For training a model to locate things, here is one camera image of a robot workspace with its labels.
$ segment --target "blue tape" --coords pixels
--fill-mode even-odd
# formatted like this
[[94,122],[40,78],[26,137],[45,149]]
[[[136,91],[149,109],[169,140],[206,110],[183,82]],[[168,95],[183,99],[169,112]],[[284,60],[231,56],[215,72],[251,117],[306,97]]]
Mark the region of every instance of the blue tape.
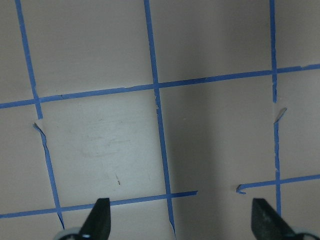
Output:
[[168,206],[169,221],[172,225],[174,235],[176,235],[174,210],[173,210],[172,198],[171,198],[167,151],[166,151],[166,143],[165,143],[165,133],[164,133],[163,118],[162,118],[160,91],[159,91],[156,50],[155,50],[155,42],[154,42],[154,34],[153,34],[153,28],[152,28],[152,19],[151,19],[149,0],[144,0],[144,11],[145,11],[146,29],[147,29],[148,40],[149,40],[149,51],[150,51],[152,78],[153,78],[153,85],[154,85],[155,103],[157,105],[156,113],[157,113],[158,130],[159,130],[159,137],[160,137],[165,192],[167,196],[166,201]]
[[271,65],[272,65],[272,98],[277,102],[277,58],[276,58],[276,20],[275,0],[269,0],[270,8],[270,38],[271,38]]
[[306,70],[316,70],[320,69],[320,64],[311,64],[307,66],[291,66],[291,67],[283,67],[278,68],[278,73],[291,73],[291,72],[298,72],[298,71],[306,71]]
[[101,95],[109,95],[109,94],[118,94],[118,93],[129,93],[135,91],[144,91],[154,89],[153,84],[146,85],[138,85],[132,87],[119,87],[119,88],[111,88],[111,89],[103,89],[103,90],[94,90],[94,91],[84,91],[84,92],[76,92],[76,93],[68,93],[61,95],[53,95],[53,96],[45,96],[41,97],[39,100],[41,103],[52,102],[52,101],[60,101],[65,99],[77,99],[77,98],[85,98],[92,96],[101,96]]
[[287,108],[280,111],[279,116],[273,124],[274,134],[274,165],[275,165],[275,197],[276,197],[276,212],[281,216],[281,175],[280,175],[280,159],[279,159],[279,121],[284,116]]
[[25,216],[32,216],[32,215],[41,215],[41,214],[53,214],[56,212],[57,210],[55,208],[33,210],[33,211],[21,211],[21,212],[0,214],[0,219],[10,219],[10,218],[18,218],[18,217],[25,217]]
[[161,82],[159,83],[159,88],[169,88],[169,87],[177,87],[177,86],[185,86],[185,85],[193,85],[193,84],[204,84],[204,83],[218,82],[218,81],[224,81],[224,80],[268,76],[271,74],[272,74],[272,71],[264,70],[264,71],[241,72],[241,73],[226,74],[226,75],[219,75],[219,76],[209,76],[209,77],[194,78],[194,79],[188,79],[188,80]]
[[[170,197],[171,198],[183,198],[183,197],[189,197],[189,196],[196,196],[197,193],[198,193],[198,191],[178,192],[178,193],[171,194]],[[156,195],[156,196],[145,196],[145,197],[138,197],[138,198],[132,198],[132,199],[111,201],[110,205],[111,206],[125,205],[125,204],[149,202],[149,201],[155,201],[155,200],[161,200],[161,199],[167,199],[167,198],[168,198],[168,196],[166,194]],[[61,212],[69,212],[69,211],[76,211],[76,210],[92,209],[94,207],[94,205],[95,204],[66,206],[66,207],[61,207],[60,211]],[[23,212],[0,214],[0,219],[17,218],[17,217],[25,217],[25,216],[41,215],[41,214],[52,214],[52,213],[56,213],[56,212],[57,212],[56,208],[34,210],[34,211],[23,211]]]
[[280,179],[279,182],[276,182],[275,180],[271,180],[271,181],[260,181],[260,182],[240,184],[237,187],[236,192],[238,194],[247,194],[246,192],[244,192],[242,190],[250,189],[250,188],[271,186],[271,185],[276,185],[277,183],[280,183],[280,184],[291,184],[291,183],[313,181],[313,180],[320,180],[320,174]]
[[320,174],[316,175],[309,175],[309,176],[298,176],[280,180],[281,184],[290,184],[290,183],[297,183],[297,182],[304,182],[304,181],[312,181],[312,180],[319,180]]
[[33,127],[41,134],[42,145],[43,145],[44,153],[45,153],[45,163],[46,163],[46,167],[47,167],[48,174],[49,174],[49,179],[50,179],[50,184],[51,184],[51,189],[52,189],[52,194],[53,194],[53,200],[54,200],[54,204],[55,204],[55,208],[56,208],[56,213],[60,219],[60,222],[61,222],[63,229],[65,229],[64,219],[62,216],[59,197],[58,197],[58,190],[57,190],[56,181],[55,181],[54,170],[52,167],[50,153],[49,153],[49,149],[47,146],[47,138],[46,138],[46,135],[44,134],[44,132],[40,129],[40,127],[37,124],[34,123]]
[[[278,68],[277,73],[278,74],[279,73],[290,73],[290,72],[316,70],[316,69],[320,69],[320,64]],[[219,75],[219,76],[194,78],[194,79],[187,79],[187,80],[180,80],[180,81],[160,82],[157,85],[161,89],[161,88],[170,88],[170,87],[186,86],[186,85],[193,85],[193,84],[219,82],[219,81],[225,81],[225,80],[235,80],[235,79],[241,79],[241,78],[269,76],[272,74],[273,74],[272,70],[251,71],[251,72],[241,72],[241,73],[226,74],[226,75]],[[144,90],[151,90],[151,89],[154,89],[153,84],[138,85],[138,86],[133,86],[133,87],[119,87],[119,88],[111,88],[111,89],[103,89],[103,90],[94,90],[94,91],[85,91],[85,92],[76,92],[76,93],[68,93],[68,94],[61,94],[61,95],[39,97],[39,102],[46,103],[46,102],[60,101],[60,100],[65,100],[65,99],[86,98],[86,97],[91,97],[91,96],[102,96],[102,95],[109,95],[109,94],[129,93],[129,92],[144,91]],[[14,102],[5,102],[5,103],[0,103],[0,109],[13,108],[13,107],[32,105],[32,104],[35,104],[34,99],[14,101]]]
[[236,188],[236,192],[238,194],[247,194],[246,192],[242,191],[244,189],[250,189],[250,188],[258,188],[258,187],[265,187],[265,186],[271,186],[271,185],[275,185],[276,181],[272,180],[272,181],[260,181],[260,182],[253,182],[253,183],[245,183],[245,184],[240,184],[237,188]]
[[16,7],[16,12],[18,15],[18,20],[19,20],[19,25],[20,25],[26,67],[28,69],[29,80],[30,80],[33,98],[34,98],[36,113],[38,115],[38,119],[42,119],[43,114],[42,114],[41,105],[40,105],[39,97],[38,97],[37,90],[36,90],[35,74],[34,74],[34,69],[32,67],[27,32],[26,32],[26,27],[25,27],[25,20],[24,20],[24,15],[22,13],[22,7],[21,7],[20,0],[15,0],[15,7]]
[[26,106],[26,105],[32,105],[32,104],[35,104],[34,99],[5,102],[5,103],[0,103],[0,109],[14,108],[14,107],[20,107],[20,106]]

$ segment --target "white surface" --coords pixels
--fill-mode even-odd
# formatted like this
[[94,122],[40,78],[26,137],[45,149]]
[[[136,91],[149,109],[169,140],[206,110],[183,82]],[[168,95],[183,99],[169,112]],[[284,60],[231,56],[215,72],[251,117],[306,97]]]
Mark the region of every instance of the white surface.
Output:
[[271,68],[269,1],[152,0],[159,82]]
[[163,88],[161,98],[173,192],[275,177],[270,76]]
[[62,206],[165,194],[152,90],[42,105]]
[[32,99],[14,1],[0,2],[0,103]]
[[283,184],[282,216],[291,226],[320,236],[319,190],[320,180]]
[[39,96],[152,84],[143,1],[22,1]]
[[[64,212],[66,227],[81,226],[89,212],[89,209]],[[111,219],[109,240],[174,240],[165,199],[111,206]]]
[[281,178],[320,174],[320,70],[278,76]]
[[55,207],[36,117],[34,105],[0,110],[0,214]]
[[176,237],[184,239],[250,239],[252,198],[265,198],[275,208],[275,187],[265,186],[237,194],[230,185],[204,184],[197,197],[175,198]]
[[1,240],[53,240],[62,230],[56,213],[1,219]]
[[[276,1],[278,67],[319,63],[317,26],[309,24],[317,22],[317,6],[306,3],[300,9],[297,2]],[[0,27],[0,103],[30,99],[15,6],[0,4],[6,23]],[[152,0],[150,7],[160,82],[270,70],[269,1]],[[23,1],[22,11],[40,96],[153,82],[142,0]],[[298,27],[293,31],[288,22]],[[171,191],[198,190],[172,200],[178,240],[254,239],[252,198],[275,207],[275,187],[235,191],[275,179],[273,122],[283,107],[281,177],[320,174],[319,76],[320,70],[279,74],[277,104],[270,75],[160,90]],[[41,107],[44,119],[37,123],[47,136],[63,207],[166,192],[153,90]],[[0,215],[54,208],[36,119],[34,105],[0,109]],[[317,182],[281,186],[290,224],[313,221],[311,230],[320,229]],[[66,226],[80,226],[88,213],[63,212]],[[113,206],[111,214],[114,240],[173,237],[166,200]],[[5,240],[52,240],[60,229],[57,214],[0,219]]]
[[278,68],[320,63],[318,0],[276,0],[276,62]]

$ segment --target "beige floor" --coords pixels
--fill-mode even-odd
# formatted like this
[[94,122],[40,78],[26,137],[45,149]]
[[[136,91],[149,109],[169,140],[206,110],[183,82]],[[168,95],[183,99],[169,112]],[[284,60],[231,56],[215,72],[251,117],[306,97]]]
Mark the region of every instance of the beige floor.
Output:
[[[256,197],[320,234],[320,2],[148,3],[0,2],[0,239],[52,240],[54,196],[66,228],[109,197],[111,240],[173,240],[173,219],[178,240],[253,240]],[[254,183],[276,179],[283,108],[279,201]]]

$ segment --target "dark mark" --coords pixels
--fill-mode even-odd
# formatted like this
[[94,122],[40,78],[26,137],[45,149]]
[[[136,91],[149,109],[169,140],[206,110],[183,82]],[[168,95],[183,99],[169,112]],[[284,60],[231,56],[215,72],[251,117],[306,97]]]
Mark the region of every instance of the dark mark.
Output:
[[116,177],[116,179],[118,180],[118,184],[119,184],[119,186],[120,186],[121,184],[120,184],[120,181],[119,181],[119,178],[118,178],[117,174],[115,175],[115,177]]

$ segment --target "scuff mark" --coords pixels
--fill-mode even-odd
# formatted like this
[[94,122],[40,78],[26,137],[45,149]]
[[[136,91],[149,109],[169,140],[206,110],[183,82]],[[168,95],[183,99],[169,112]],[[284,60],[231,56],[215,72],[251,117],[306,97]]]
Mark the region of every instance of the scuff mark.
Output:
[[275,119],[275,121],[274,121],[275,124],[278,123],[278,122],[282,119],[282,117],[284,116],[284,114],[286,113],[287,110],[288,110],[288,109],[287,109],[286,107],[284,107],[284,108],[282,108],[282,109],[280,110],[278,116],[276,117],[276,119]]
[[118,178],[117,174],[115,175],[115,177],[116,177],[116,180],[118,181],[118,184],[119,184],[119,186],[120,186],[120,185],[121,185],[121,183],[120,183],[120,180],[119,180],[119,178]]

